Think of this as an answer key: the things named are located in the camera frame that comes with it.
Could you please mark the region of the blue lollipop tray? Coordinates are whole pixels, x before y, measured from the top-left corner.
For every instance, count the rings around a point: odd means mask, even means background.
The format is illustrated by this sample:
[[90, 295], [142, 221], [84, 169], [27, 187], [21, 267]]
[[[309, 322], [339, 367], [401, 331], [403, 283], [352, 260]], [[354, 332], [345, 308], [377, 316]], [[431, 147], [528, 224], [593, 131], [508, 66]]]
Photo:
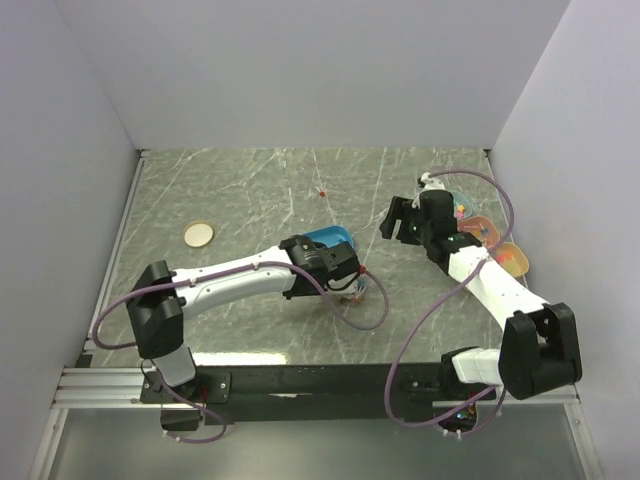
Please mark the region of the blue lollipop tray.
[[340, 243], [348, 243], [355, 248], [355, 242], [349, 231], [341, 225], [331, 225], [314, 231], [304, 233], [313, 242], [321, 243], [327, 248], [334, 247]]

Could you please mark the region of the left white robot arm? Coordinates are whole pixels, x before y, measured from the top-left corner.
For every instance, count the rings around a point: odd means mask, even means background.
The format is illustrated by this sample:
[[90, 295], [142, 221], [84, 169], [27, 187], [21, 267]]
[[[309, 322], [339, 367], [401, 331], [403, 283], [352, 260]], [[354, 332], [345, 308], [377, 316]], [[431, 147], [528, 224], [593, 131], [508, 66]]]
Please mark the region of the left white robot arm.
[[295, 297], [349, 292], [361, 264], [348, 242], [328, 247], [292, 236], [257, 254], [222, 264], [171, 270], [164, 261], [144, 270], [126, 301], [138, 354], [151, 361], [176, 401], [193, 399], [200, 378], [184, 341], [184, 323], [210, 309], [277, 293]]

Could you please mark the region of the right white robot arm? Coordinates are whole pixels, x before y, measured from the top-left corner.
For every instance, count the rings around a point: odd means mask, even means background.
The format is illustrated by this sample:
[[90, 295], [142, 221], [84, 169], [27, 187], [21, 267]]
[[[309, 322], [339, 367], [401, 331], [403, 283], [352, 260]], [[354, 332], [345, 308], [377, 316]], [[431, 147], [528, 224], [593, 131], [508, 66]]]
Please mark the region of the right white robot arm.
[[574, 312], [535, 295], [482, 242], [459, 230], [447, 190], [395, 196], [380, 225], [383, 238], [418, 245], [486, 308], [502, 331], [497, 349], [466, 347], [441, 358], [439, 387], [460, 399], [474, 384], [504, 387], [518, 400], [579, 382], [583, 376]]

